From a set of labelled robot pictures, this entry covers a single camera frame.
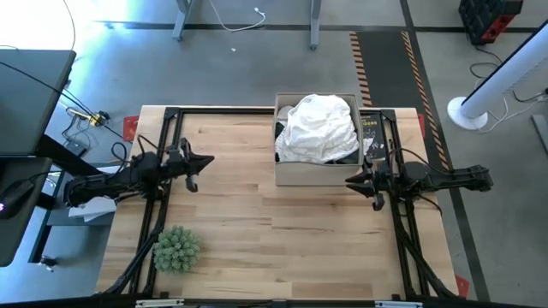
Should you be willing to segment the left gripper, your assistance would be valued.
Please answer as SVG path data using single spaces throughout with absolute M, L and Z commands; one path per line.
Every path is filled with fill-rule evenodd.
M 209 165 L 214 156 L 200 155 L 192 151 L 192 146 L 186 138 L 180 139 L 181 146 L 171 146 L 166 152 L 168 158 L 164 164 L 165 178 L 175 179 L 185 175 L 186 188 L 191 193 L 198 192 L 198 185 L 195 181 L 200 172 Z

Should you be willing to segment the white garment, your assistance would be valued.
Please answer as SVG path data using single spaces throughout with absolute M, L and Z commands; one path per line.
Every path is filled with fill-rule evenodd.
M 274 149 L 280 163 L 354 164 L 360 141 L 351 106 L 336 95 L 310 94 L 289 112 L 286 126 L 275 122 Z

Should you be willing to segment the black book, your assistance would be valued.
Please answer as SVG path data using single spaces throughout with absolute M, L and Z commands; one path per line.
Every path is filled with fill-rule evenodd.
M 361 116 L 364 156 L 372 160 L 385 160 L 386 148 L 384 124 L 379 114 L 364 114 Z

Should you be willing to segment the light green knit garment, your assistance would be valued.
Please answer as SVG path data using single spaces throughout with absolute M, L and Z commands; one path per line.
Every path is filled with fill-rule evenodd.
M 200 239 L 190 229 L 174 226 L 165 229 L 153 245 L 155 269 L 173 275 L 189 272 L 200 258 Z

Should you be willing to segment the light grey garment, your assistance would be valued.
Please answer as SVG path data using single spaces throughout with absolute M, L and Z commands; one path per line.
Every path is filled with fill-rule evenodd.
M 286 126 L 289 119 L 289 112 L 293 109 L 293 106 L 284 106 L 277 111 L 277 122 Z

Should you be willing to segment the yellow clamp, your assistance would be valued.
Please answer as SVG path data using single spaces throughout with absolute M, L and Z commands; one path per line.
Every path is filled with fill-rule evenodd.
M 98 113 L 88 115 L 83 113 L 82 111 L 78 111 L 74 108 L 68 107 L 66 109 L 66 112 L 68 114 L 77 116 L 78 118 L 82 120 L 87 120 L 94 127 L 105 126 L 107 125 L 108 120 L 110 119 L 110 116 L 103 111 L 99 111 Z

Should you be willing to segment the white paper sheet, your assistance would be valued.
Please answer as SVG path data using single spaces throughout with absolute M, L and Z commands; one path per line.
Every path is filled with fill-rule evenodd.
M 68 211 L 69 218 L 83 218 L 84 222 L 116 211 L 114 199 L 106 197 L 95 197 L 87 203 L 73 207 Z

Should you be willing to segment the white label plate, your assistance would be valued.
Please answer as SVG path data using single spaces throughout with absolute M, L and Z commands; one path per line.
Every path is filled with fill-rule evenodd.
M 184 305 L 183 299 L 142 299 L 135 302 L 134 308 L 178 308 Z
M 375 308 L 424 308 L 420 302 L 398 301 L 398 300 L 377 300 Z

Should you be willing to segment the black striped floor mat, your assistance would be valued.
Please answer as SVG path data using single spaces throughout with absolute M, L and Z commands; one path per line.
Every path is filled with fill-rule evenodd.
M 413 108 L 424 115 L 428 160 L 441 170 L 450 169 L 438 111 L 409 32 L 351 32 L 349 37 L 362 103 L 376 108 Z

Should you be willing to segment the white tower fan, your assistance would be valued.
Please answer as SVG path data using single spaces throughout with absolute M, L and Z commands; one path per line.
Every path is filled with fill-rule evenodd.
M 449 118 L 458 127 L 479 131 L 487 124 L 489 111 L 543 67 L 548 67 L 548 19 L 467 97 L 451 99 Z

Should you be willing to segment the grey floor object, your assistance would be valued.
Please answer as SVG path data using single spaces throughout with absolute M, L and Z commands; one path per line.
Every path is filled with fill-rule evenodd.
M 548 155 L 548 121 L 543 115 L 531 115 L 531 120 Z

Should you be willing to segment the black computer mouse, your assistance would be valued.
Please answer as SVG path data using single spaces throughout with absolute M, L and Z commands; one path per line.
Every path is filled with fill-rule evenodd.
M 0 219 L 14 216 L 33 188 L 34 184 L 30 180 L 18 180 L 0 192 Z

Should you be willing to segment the black side desk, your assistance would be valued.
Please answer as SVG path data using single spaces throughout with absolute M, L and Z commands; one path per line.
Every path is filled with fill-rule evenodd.
M 13 216 L 1 218 L 10 205 L 0 210 L 0 267 L 9 266 L 20 246 L 27 225 L 38 203 L 45 183 L 45 178 L 51 169 L 52 161 L 43 157 L 12 157 L 0 160 L 0 203 L 2 194 L 17 181 L 30 178 L 34 187 L 23 198 L 19 199 L 13 208 Z

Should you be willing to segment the black and red crate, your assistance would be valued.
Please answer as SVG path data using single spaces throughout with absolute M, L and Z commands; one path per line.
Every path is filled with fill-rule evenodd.
M 472 45 L 492 44 L 521 13 L 523 0 L 461 0 L 458 13 Z

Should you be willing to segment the black metal frame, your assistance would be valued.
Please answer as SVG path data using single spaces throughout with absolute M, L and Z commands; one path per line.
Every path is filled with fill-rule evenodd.
M 270 107 L 184 109 L 182 135 L 213 156 L 198 192 L 171 187 L 166 223 L 200 237 L 199 262 L 186 275 L 142 265 L 151 285 L 186 303 L 294 304 L 390 299 L 403 294 L 389 207 L 344 186 L 279 187 Z

